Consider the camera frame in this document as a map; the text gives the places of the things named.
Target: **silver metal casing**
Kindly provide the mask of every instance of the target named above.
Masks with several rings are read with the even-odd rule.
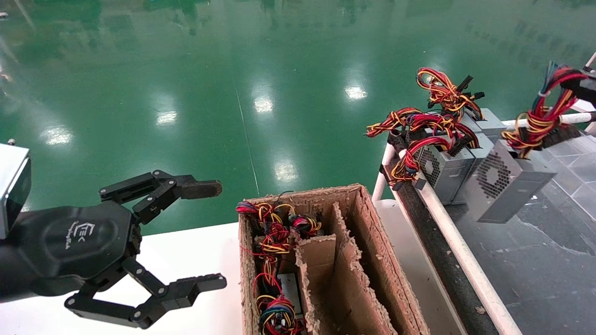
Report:
[[[0,240],[8,235],[31,190],[29,149],[0,144]]]
[[[480,145],[480,147],[476,149],[468,149],[472,156],[474,156],[474,163],[472,164],[472,167],[470,168],[468,175],[465,177],[465,180],[468,180],[472,173],[474,173],[478,165],[480,165],[482,160],[488,156],[493,147],[492,141],[485,134],[476,134],[476,137],[478,138],[478,144]],[[461,184],[461,187],[457,191],[457,194],[455,195],[451,204],[465,203],[464,185],[465,181]]]
[[[495,143],[464,184],[471,217],[478,222],[505,224],[556,175],[531,151],[528,159],[515,159],[506,142]]]
[[[480,110],[484,120],[475,121],[475,123],[482,130],[482,133],[495,143],[501,138],[501,131],[505,130],[506,127],[490,109],[481,108]]]
[[[466,148],[451,157],[433,145],[420,149],[415,158],[426,181],[443,204],[451,203],[474,163],[474,156]]]

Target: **white pipe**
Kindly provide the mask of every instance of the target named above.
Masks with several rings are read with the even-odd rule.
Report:
[[[395,149],[389,143],[385,145],[385,152],[383,153],[383,159],[381,160],[382,165],[389,165],[391,159],[395,155]],[[383,196],[383,190],[385,189],[385,185],[387,185],[387,181],[385,180],[385,176],[379,172],[377,176],[377,181],[374,184],[374,189],[372,191],[372,200],[378,201],[381,200]]]
[[[592,117],[594,116],[593,113],[573,113],[573,114],[565,114],[561,115],[559,118],[563,123],[582,123],[582,122],[590,122]],[[514,129],[516,125],[515,120],[503,121],[503,124],[507,127],[507,129]],[[527,127],[527,119],[519,120],[520,127]]]
[[[383,190],[385,189],[385,184],[386,184],[385,175],[383,175],[381,172],[379,172],[378,176],[377,176],[377,181],[374,184],[374,190],[372,191],[371,199],[373,201],[381,200],[381,197],[383,196]]]
[[[478,261],[472,254],[468,244],[457,230],[457,227],[453,223],[453,220],[451,220],[445,207],[443,207],[443,204],[441,204],[433,188],[429,183],[426,183],[424,184],[423,189],[418,191],[418,193],[426,204],[426,207],[429,209],[430,214],[437,223],[445,240],[449,244],[451,252],[460,263],[465,276],[470,281],[476,294],[478,294],[478,298],[482,302],[488,315],[491,317],[499,334],[522,335],[517,324],[513,321],[511,314],[507,311],[503,301],[496,293],[494,287],[492,287],[491,282],[486,278],[486,274],[478,264]]]
[[[586,63],[586,67],[590,67],[590,65],[592,65],[592,62],[596,59],[596,52],[592,55],[592,57],[590,57],[590,60]]]

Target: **white table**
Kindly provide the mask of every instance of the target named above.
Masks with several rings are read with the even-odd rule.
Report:
[[[375,206],[432,334],[464,334],[455,309],[399,203],[381,200]],[[167,313],[148,330],[79,318],[63,306],[71,293],[19,300],[0,304],[0,335],[242,334],[238,223],[143,237],[138,260],[164,283],[221,272],[228,280],[228,287],[200,294],[193,307]],[[145,301],[148,293],[126,277],[96,297],[136,306]]]
[[[137,260],[164,283],[222,273],[223,290],[201,293],[194,306],[166,313],[148,330],[79,318],[63,304],[72,293],[0,304],[1,335],[242,334],[238,223],[143,237]],[[149,293],[127,276],[96,298],[131,306]]]

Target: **green epoxy floor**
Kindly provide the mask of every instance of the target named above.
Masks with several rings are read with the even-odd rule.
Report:
[[[144,234],[235,221],[243,198],[371,190],[384,138],[362,134],[391,110],[424,108],[421,66],[474,76],[479,104],[512,119],[549,59],[581,66],[596,49],[591,1],[3,0],[0,11],[12,78],[0,139],[32,150],[28,208],[92,205],[99,187],[154,169],[223,183]]]

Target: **cardboard edge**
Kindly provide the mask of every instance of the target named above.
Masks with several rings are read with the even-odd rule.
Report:
[[[405,335],[430,335],[430,330],[422,315],[418,299],[414,295],[412,286],[410,285],[397,257],[395,256],[395,253],[393,252],[393,247],[391,246],[389,236],[381,224],[381,218],[379,217],[373,205],[373,201],[371,200],[370,194],[365,187],[361,188],[360,197],[357,197],[356,199],[356,205],[359,206],[360,212],[363,216],[369,217],[369,219],[375,223],[370,226],[371,236],[379,240],[380,243],[376,244],[380,249],[382,249],[383,254],[374,256],[379,259],[382,264],[384,264],[383,268],[385,270],[386,277],[392,282],[392,292],[397,294],[397,299],[394,300],[398,303],[400,301],[407,302],[407,311],[403,310],[403,312],[406,316],[409,316],[408,321],[410,324],[405,327]]]
[[[380,317],[378,319],[378,323],[382,325],[383,328],[389,330],[391,335],[398,335],[398,332],[393,328],[391,324],[391,319],[389,318],[389,312],[377,299],[377,295],[375,291],[370,287],[370,279],[368,275],[364,272],[362,265],[360,264],[360,260],[362,259],[362,251],[356,244],[356,240],[350,236],[350,231],[346,228],[346,222],[343,219],[342,212],[339,208],[338,202],[333,203],[334,208],[334,215],[335,220],[340,225],[341,230],[344,232],[345,241],[342,242],[342,245],[339,247],[339,250],[343,250],[347,247],[350,247],[353,250],[352,257],[349,259],[349,266],[350,270],[355,273],[361,287],[364,288],[366,294],[370,298],[372,305],[374,306],[375,311],[378,313],[374,313],[375,317]]]

